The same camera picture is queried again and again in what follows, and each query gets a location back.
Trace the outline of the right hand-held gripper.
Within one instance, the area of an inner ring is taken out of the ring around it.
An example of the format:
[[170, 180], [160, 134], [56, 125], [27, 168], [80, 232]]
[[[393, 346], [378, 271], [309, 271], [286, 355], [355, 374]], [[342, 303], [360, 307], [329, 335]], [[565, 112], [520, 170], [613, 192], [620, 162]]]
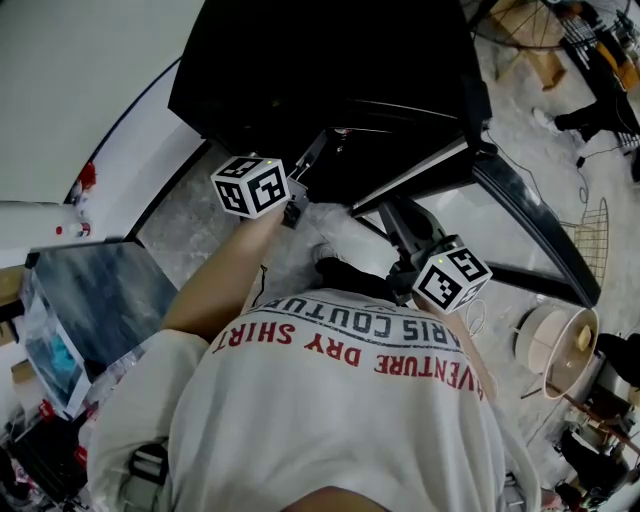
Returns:
[[390, 199], [378, 212], [399, 255], [386, 277], [398, 305], [417, 295], [450, 314], [471, 302], [492, 278], [488, 265], [417, 202]]

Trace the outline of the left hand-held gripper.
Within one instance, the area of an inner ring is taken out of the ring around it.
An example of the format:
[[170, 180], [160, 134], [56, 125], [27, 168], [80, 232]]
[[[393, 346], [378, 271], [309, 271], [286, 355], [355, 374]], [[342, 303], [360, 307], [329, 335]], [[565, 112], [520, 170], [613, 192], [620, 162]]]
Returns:
[[280, 159], [233, 156], [211, 175], [222, 209], [229, 214], [257, 219], [285, 205], [282, 224], [295, 229], [309, 205], [307, 187], [299, 183], [328, 141], [322, 130], [296, 162], [290, 177]]

